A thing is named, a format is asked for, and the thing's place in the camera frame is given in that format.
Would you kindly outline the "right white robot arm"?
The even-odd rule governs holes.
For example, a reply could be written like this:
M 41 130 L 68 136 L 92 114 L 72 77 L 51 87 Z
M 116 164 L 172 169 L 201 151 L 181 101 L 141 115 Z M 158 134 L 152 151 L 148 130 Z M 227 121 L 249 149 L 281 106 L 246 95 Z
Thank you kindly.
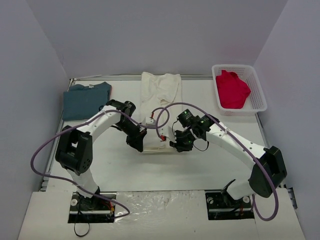
M 194 141 L 202 139 L 208 143 L 215 144 L 239 160 L 241 160 L 251 174 L 248 180 L 231 180 L 221 191 L 222 202 L 229 207 L 234 206 L 239 200 L 248 195 L 256 194 L 268 198 L 273 193 L 272 187 L 265 177 L 263 171 L 255 163 L 252 154 L 262 165 L 272 184 L 277 188 L 287 176 L 282 152 L 279 148 L 272 146 L 266 148 L 255 144 L 237 133 L 229 130 L 222 122 L 216 123 L 218 119 L 194 116 L 188 109 L 177 117 L 177 121 L 184 128 L 183 131 L 175 131 L 175 142 L 170 146 L 179 153 L 191 151 Z

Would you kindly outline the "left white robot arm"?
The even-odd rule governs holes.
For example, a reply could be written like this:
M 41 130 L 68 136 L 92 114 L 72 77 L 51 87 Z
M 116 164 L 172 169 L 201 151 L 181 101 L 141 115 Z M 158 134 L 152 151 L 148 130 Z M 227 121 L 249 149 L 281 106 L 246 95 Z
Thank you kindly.
M 108 128 L 117 127 L 126 134 L 127 145 L 140 153 L 143 151 L 143 139 L 147 130 L 127 118 L 131 117 L 135 110 L 136 106 L 130 101 L 112 99 L 89 118 L 84 126 L 72 129 L 59 138 L 55 160 L 77 183 L 78 201 L 88 210 L 94 210 L 102 201 L 100 188 L 90 170 L 95 140 Z

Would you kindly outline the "white t shirt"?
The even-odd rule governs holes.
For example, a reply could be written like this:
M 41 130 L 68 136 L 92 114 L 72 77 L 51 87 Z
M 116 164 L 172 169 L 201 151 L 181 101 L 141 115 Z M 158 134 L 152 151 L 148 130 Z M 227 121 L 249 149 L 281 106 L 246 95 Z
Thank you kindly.
M 166 107 L 172 103 L 182 102 L 182 78 L 180 74 L 166 73 L 164 75 L 153 75 L 143 72 L 140 89 L 140 120 L 151 117 L 152 111 L 159 107 Z M 165 126 L 172 126 L 178 114 L 183 111 L 182 105 L 168 108 L 170 119 Z M 147 130 L 143 139 L 143 153 L 170 153 L 175 149 L 170 147 L 169 141 L 161 141 L 157 132 L 153 129 Z

